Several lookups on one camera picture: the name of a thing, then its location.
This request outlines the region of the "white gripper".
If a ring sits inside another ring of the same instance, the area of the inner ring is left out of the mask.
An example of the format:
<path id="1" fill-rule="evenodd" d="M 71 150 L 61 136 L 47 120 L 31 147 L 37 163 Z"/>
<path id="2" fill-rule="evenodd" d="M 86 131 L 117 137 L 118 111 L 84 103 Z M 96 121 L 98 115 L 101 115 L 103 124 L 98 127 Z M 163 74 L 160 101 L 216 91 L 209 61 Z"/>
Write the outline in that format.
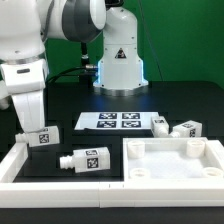
<path id="1" fill-rule="evenodd" d="M 45 127 L 43 92 L 48 74 L 46 62 L 2 64 L 0 70 L 23 131 L 41 131 Z"/>

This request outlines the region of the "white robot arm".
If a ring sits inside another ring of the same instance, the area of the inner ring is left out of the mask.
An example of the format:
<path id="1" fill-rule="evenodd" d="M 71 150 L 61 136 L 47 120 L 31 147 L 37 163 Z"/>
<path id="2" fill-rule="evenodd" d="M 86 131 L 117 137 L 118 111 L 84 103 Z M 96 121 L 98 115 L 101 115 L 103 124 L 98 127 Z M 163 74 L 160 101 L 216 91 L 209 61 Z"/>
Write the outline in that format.
<path id="1" fill-rule="evenodd" d="M 133 93 L 148 85 L 137 53 L 137 19 L 113 0 L 0 0 L 0 75 L 26 133 L 45 127 L 45 42 L 104 37 L 94 87 Z"/>

